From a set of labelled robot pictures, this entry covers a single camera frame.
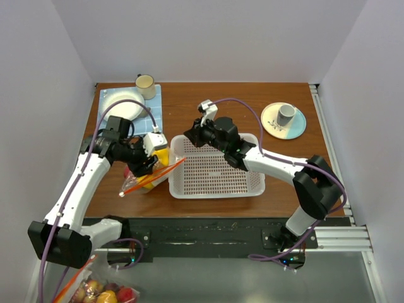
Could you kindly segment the fake yellow lemon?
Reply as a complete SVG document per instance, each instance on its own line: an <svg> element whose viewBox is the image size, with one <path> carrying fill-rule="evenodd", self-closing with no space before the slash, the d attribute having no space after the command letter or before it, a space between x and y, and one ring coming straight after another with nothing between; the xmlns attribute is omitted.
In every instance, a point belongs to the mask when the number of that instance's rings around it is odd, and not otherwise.
<svg viewBox="0 0 404 303"><path fill-rule="evenodd" d="M167 167L170 163L170 152L168 148L157 150L153 152L153 156L157 156L157 162L154 164L154 169L160 169Z"/></svg>

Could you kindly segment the fake yellow pepper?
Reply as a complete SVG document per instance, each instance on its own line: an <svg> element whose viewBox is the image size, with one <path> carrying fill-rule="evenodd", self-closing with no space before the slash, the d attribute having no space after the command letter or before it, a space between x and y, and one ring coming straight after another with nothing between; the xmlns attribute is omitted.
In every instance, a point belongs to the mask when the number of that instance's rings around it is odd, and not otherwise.
<svg viewBox="0 0 404 303"><path fill-rule="evenodd" d="M158 177L155 177L153 175L145 175L143 177L138 177L136 181L137 183L134 189L143 192L151 191L154 187L158 185Z"/></svg>

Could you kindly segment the clear zip top bag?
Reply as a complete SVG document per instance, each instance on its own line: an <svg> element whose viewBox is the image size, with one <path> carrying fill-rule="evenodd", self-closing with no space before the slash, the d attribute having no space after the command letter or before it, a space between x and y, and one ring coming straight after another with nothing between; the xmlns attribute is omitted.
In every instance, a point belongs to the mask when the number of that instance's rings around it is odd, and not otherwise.
<svg viewBox="0 0 404 303"><path fill-rule="evenodd" d="M119 196L133 192L148 193L156 188L160 183L166 181L186 160L186 157L179 156L170 148L155 151L153 153L153 165L151 169L143 176L133 174L127 165L124 169L124 182L119 191Z"/></svg>

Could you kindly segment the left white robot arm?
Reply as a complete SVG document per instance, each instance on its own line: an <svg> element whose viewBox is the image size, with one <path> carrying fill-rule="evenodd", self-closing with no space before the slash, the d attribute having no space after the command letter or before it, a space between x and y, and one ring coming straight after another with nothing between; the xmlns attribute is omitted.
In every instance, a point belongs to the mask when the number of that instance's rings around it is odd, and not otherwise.
<svg viewBox="0 0 404 303"><path fill-rule="evenodd" d="M91 226L83 219L93 195L114 162L126 163L134 174L152 171L155 151L167 147L167 139L154 127L137 142L128 140L131 121L110 116L105 129L96 129L81 144L72 176L60 198L41 222L33 221L28 236L42 263L71 268L85 265L92 252L105 244L125 247L131 240L127 218L106 216Z"/></svg>

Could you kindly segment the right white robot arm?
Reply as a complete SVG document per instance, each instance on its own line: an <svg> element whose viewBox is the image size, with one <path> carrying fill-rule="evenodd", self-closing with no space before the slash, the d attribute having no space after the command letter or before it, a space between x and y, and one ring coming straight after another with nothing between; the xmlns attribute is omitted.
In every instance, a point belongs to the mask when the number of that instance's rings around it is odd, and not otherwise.
<svg viewBox="0 0 404 303"><path fill-rule="evenodd" d="M341 182L323 157L293 158L265 151L242 138L229 117L198 118L184 135L196 148L208 145L222 152L235 169L262 173L294 187L299 206L280 230L283 247L297 247L308 229L325 219L343 196Z"/></svg>

